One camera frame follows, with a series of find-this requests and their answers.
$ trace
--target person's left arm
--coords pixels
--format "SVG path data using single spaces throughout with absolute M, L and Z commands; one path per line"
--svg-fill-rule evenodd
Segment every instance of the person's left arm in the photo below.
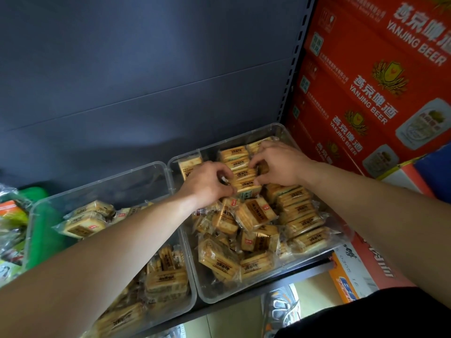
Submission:
M 73 245 L 0 289 L 4 338 L 80 337 L 195 210 L 234 193 L 222 163 L 196 167 L 180 191 Z

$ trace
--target clear plastic bin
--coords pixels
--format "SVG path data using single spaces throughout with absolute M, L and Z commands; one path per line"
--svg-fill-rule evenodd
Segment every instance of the clear plastic bin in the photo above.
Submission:
M 52 226 L 61 222 L 63 216 L 70 211 L 97 199 L 113 204 L 116 209 L 135 206 L 145 200 L 155 202 L 170 195 L 170 185 L 171 177 L 166 165 L 157 161 L 38 201 L 30 213 L 24 265 L 29 269 L 77 242 L 76 239 L 60 235 L 52 229 Z M 190 254 L 187 253 L 182 237 L 183 232 L 178 228 L 167 243 L 180 244 L 184 256 L 188 256 Z M 147 315 L 135 326 L 118 331 L 119 336 L 130 337 L 188 312 L 194 306 L 197 292 L 189 259 L 185 258 L 185 263 L 190 294 L 182 301 L 174 303 L 174 306 L 165 308 L 157 317 L 154 313 L 152 317 Z
M 180 187 L 183 184 L 183 177 L 180 172 L 179 165 L 177 161 L 183 157 L 193 155 L 196 153 L 199 153 L 202 155 L 202 158 L 204 161 L 208 160 L 216 160 L 217 152 L 219 150 L 229 149 L 237 146 L 246 145 L 252 142 L 255 142 L 257 140 L 261 140 L 268 136 L 277 136 L 282 142 L 291 145 L 293 147 L 299 148 L 296 142 L 291 137 L 288 130 L 279 123 L 272 123 L 267 126 L 264 126 L 260 129 L 249 131 L 245 134 L 238 135 L 235 137 L 232 137 L 230 139 L 215 143 L 213 145 L 203 147 L 197 150 L 194 150 L 189 153 L 185 153 L 179 156 L 176 156 L 169 160 L 168 162 L 168 168 L 172 175 L 172 192 L 177 192 Z M 327 226 L 334 227 L 342 231 L 342 223 L 339 223 L 334 217 L 329 217 L 326 222 Z M 198 251 L 196 249 L 198 245 L 198 238 L 195 234 L 192 233 L 193 231 L 193 222 L 191 218 L 188 218 L 186 221 L 182 224 L 183 227 L 183 235 L 186 239 L 186 246 L 189 246 L 191 249 L 188 251 L 188 257 L 189 262 L 191 264 L 191 267 L 193 268 L 193 274 L 194 274 L 194 280 L 196 283 L 196 287 L 199 292 L 200 298 L 205 301 L 206 303 L 213 304 L 215 302 L 218 302 L 222 299 L 227 298 L 230 295 L 233 295 L 239 291 L 242 291 L 243 289 L 256 284 L 266 278 L 273 277 L 275 275 L 281 274 L 287 269 L 290 269 L 292 267 L 295 267 L 302 262 L 305 262 L 315 256 L 321 255 L 326 251 L 332 250 L 336 246 L 339 246 L 343 244 L 346 241 L 346 235 L 345 234 L 339 234 L 334 235 L 330 244 L 327 248 L 324 248 L 323 250 L 316 251 L 310 255 L 305 255 L 302 258 L 296 259 L 294 261 L 285 261 L 284 263 L 281 262 L 280 267 L 273 269 L 267 273 L 263 273 L 259 276 L 256 276 L 254 278 L 251 278 L 249 280 L 246 280 L 240 284 L 236 284 L 232 287 L 226 287 L 223 283 L 215 283 L 212 284 L 214 280 L 213 273 L 211 270 L 198 261 Z M 352 235 L 351 231 L 347 232 L 348 236 Z

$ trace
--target forearm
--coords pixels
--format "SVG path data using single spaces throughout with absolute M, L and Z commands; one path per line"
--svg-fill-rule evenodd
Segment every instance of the forearm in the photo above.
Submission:
M 358 176 L 315 166 L 306 185 L 408 278 L 448 307 L 451 205 Z
M 0 291 L 4 337 L 78 337 L 193 211 L 174 196 L 75 244 Z

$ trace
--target gray wall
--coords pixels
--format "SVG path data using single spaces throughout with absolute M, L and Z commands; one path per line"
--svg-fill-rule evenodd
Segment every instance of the gray wall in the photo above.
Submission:
M 60 192 L 275 122 L 306 4 L 0 0 L 0 181 Z

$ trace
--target hand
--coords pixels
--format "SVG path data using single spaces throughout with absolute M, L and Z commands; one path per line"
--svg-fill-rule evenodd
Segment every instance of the hand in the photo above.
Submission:
M 282 142 L 263 141 L 258 153 L 249 163 L 250 168 L 265 160 L 269 172 L 258 176 L 254 184 L 280 184 L 282 186 L 311 184 L 315 176 L 315 165 L 318 162 L 309 159 L 300 150 Z
M 233 172 L 225 164 L 206 161 L 195 166 L 186 178 L 178 193 L 181 196 L 193 198 L 193 211 L 208 206 L 219 198 L 230 197 L 236 193 L 233 186 L 226 186 L 219 182 L 218 174 L 228 179 L 234 177 Z

